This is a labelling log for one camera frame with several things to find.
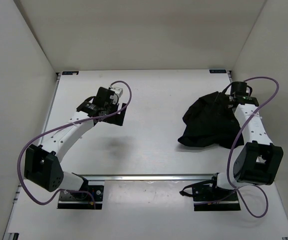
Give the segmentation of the black pleated skirt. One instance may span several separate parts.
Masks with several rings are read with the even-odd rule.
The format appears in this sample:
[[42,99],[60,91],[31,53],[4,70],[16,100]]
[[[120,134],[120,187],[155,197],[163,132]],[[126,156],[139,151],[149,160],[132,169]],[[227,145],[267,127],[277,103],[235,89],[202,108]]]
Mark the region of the black pleated skirt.
[[217,144],[230,149],[240,124],[229,103],[229,97],[218,91],[198,98],[183,116],[186,128],[178,142],[193,148]]

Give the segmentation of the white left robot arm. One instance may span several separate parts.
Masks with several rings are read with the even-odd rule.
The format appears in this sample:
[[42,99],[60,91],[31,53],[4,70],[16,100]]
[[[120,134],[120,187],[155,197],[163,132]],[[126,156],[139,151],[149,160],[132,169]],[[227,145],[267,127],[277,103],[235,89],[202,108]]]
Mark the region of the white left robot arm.
[[119,104],[123,89],[100,87],[95,96],[85,99],[68,122],[68,127],[56,130],[52,136],[25,151],[24,177],[48,192],[70,190],[77,199],[88,195],[86,180],[65,172],[61,161],[69,149],[98,122],[122,126],[127,105]]

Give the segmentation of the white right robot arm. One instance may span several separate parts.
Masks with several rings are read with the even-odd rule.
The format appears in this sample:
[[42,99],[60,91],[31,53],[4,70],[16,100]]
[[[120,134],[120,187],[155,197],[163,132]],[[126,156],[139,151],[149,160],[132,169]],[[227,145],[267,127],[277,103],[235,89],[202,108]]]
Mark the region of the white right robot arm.
[[269,138],[259,103],[251,96],[234,97],[234,116],[240,124],[244,146],[232,167],[214,176],[215,183],[208,187],[208,196],[220,200],[226,190],[243,186],[271,185],[277,175],[284,152]]

